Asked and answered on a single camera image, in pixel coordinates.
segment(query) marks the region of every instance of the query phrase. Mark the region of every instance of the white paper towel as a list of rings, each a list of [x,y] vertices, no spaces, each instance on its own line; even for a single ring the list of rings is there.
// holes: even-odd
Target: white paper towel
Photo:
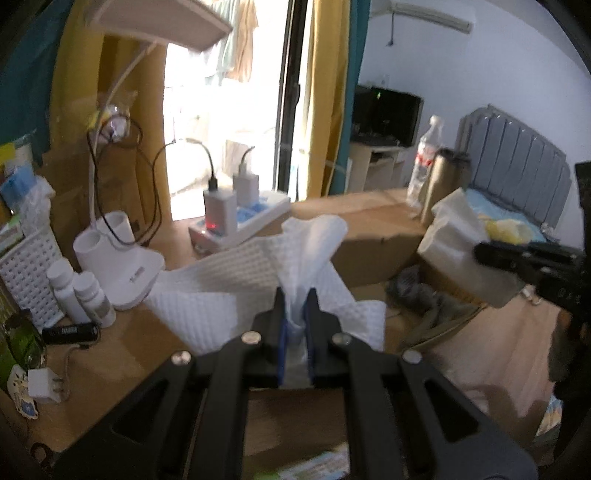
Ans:
[[[429,264],[496,308],[506,305],[525,287],[516,275],[480,265],[474,258],[474,247],[491,239],[462,189],[437,202],[431,211],[435,220],[417,249]]]
[[[330,263],[347,233],[342,218],[290,218],[282,230],[162,272],[145,303],[193,353],[203,355],[249,330],[257,313],[272,308],[280,286],[290,334],[284,385],[299,388],[310,384],[301,312],[311,288],[318,292],[320,308],[339,317],[343,331],[376,350],[384,347],[386,305],[355,302]]]

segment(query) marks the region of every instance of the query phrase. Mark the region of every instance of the power adapter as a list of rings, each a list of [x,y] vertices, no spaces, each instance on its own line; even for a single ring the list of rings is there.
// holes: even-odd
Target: power adapter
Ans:
[[[203,191],[205,203],[205,225],[207,230],[220,235],[228,236],[238,230],[238,218],[236,211],[236,193],[233,190],[209,189]]]
[[[63,380],[51,368],[28,371],[29,396],[38,403],[59,403]]]
[[[250,208],[259,200],[259,177],[246,170],[246,164],[240,163],[238,174],[232,177],[236,201],[241,207]]]

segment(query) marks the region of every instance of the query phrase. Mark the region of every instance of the gray cloth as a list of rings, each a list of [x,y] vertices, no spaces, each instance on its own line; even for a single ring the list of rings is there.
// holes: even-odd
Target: gray cloth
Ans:
[[[418,265],[405,268],[390,280],[386,291],[406,308],[422,316],[421,323],[403,340],[400,349],[407,349],[441,335],[473,318],[477,305],[464,303],[421,283]]]

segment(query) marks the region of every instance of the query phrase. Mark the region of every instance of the television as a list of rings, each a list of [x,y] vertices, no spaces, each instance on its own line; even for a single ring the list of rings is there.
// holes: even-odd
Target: television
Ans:
[[[351,140],[370,146],[412,147],[422,111],[423,99],[416,95],[358,85]]]

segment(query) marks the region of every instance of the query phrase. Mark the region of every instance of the wall-mounted air conditioner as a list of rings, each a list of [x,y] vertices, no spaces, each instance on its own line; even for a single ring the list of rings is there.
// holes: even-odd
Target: wall-mounted air conditioner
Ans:
[[[476,11],[468,2],[458,0],[392,0],[386,4],[383,0],[374,2],[379,8],[372,16],[395,13],[406,17],[418,18],[427,22],[453,28],[469,34],[476,23]]]

